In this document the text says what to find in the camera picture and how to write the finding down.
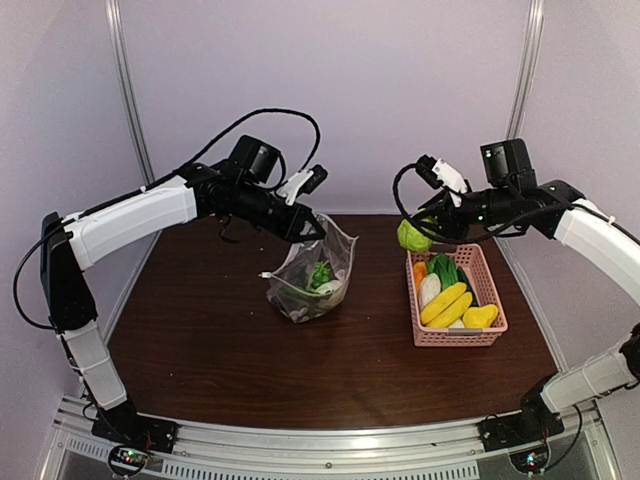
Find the round green cabbage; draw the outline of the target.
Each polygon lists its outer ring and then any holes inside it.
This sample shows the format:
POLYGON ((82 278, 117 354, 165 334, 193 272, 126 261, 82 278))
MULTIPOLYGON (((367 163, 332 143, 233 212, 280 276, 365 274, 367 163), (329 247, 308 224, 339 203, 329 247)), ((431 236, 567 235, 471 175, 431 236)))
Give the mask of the round green cabbage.
POLYGON ((403 219, 397 228, 398 244, 405 250, 424 253, 431 249, 433 240, 420 233, 411 223, 403 219))

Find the pink plastic basket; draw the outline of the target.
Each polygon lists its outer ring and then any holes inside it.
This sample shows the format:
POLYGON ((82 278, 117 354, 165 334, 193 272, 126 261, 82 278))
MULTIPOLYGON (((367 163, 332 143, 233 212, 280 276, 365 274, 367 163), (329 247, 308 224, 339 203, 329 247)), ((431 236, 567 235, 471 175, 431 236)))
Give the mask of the pink plastic basket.
POLYGON ((451 253, 408 252, 406 276, 414 345, 488 347, 508 322, 477 244, 451 253))

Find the green leafy vegetable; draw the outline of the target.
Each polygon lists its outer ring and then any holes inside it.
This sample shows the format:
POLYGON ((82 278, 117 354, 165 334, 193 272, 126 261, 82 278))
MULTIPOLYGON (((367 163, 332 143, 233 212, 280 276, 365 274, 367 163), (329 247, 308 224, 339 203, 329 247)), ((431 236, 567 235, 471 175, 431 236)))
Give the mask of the green leafy vegetable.
POLYGON ((328 260, 318 261, 312 268, 306 290, 316 292, 317 289, 331 280, 331 268, 328 260))

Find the clear zip top bag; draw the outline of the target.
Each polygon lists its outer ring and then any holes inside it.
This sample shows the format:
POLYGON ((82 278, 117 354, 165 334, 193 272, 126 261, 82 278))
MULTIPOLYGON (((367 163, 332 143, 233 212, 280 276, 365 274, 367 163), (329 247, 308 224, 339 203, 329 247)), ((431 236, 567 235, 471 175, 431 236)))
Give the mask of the clear zip top bag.
POLYGON ((294 323, 326 315, 344 300, 355 260, 357 239, 327 214, 316 215, 326 236, 290 247, 283 264, 263 272, 268 302, 294 323))

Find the white radish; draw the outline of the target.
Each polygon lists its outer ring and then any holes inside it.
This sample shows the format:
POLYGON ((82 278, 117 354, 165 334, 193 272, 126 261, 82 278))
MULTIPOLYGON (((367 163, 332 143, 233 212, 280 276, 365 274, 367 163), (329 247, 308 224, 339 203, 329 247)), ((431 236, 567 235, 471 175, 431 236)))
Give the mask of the white radish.
POLYGON ((343 301, 346 290, 346 283, 338 279, 320 285, 316 290, 320 296, 319 305, 325 309, 335 308, 343 301))

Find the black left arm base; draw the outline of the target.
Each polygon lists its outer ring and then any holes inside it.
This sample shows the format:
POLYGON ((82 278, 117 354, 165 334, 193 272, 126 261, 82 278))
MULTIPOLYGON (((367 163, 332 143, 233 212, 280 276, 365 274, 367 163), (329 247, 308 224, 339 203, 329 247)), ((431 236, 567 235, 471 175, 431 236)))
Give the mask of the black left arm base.
POLYGON ((123 403, 110 409, 100 406, 92 391, 89 399, 96 408, 91 428, 94 436, 139 450, 173 452, 178 431, 176 422, 141 415, 129 395, 123 403))

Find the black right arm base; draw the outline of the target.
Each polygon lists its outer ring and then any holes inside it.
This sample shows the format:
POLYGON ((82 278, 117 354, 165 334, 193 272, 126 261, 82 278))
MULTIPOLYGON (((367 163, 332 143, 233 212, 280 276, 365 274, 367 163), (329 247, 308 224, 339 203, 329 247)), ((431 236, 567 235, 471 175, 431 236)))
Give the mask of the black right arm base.
POLYGON ((489 416, 478 424, 480 439, 486 452, 539 443, 563 433, 564 430, 564 424, 558 416, 538 419, 524 412, 489 416))

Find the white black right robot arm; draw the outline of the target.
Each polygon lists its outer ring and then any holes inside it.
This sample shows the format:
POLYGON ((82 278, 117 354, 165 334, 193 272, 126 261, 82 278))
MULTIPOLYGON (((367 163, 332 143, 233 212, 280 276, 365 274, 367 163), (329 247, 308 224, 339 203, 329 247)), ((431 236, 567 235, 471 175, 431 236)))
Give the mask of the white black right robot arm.
MULTIPOLYGON (((581 259, 580 273, 609 280, 633 301, 639 299, 639 241, 576 187, 562 180, 538 182, 526 143, 519 139, 480 148, 488 188, 468 181, 442 158, 422 156, 417 173, 439 195, 426 205, 437 240, 459 243, 473 226, 488 236, 509 228, 534 229, 581 259)), ((639 384, 639 329, 582 363, 536 385, 513 419, 519 440, 535 440, 562 410, 639 384)))

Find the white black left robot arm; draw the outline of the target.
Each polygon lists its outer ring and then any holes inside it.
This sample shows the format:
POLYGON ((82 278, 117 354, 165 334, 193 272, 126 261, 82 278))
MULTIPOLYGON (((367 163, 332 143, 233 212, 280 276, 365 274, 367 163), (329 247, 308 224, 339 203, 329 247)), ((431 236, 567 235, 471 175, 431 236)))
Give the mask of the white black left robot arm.
POLYGON ((284 183, 265 183, 283 158, 275 147, 243 135, 231 154, 211 165, 188 161, 153 185, 42 225, 41 281, 50 323, 98 408, 106 429, 123 444, 137 442, 144 424, 124 405, 129 395, 98 325, 87 272, 131 245, 202 219, 239 219, 290 244, 321 240, 324 228, 300 202, 327 177, 303 166, 284 183))

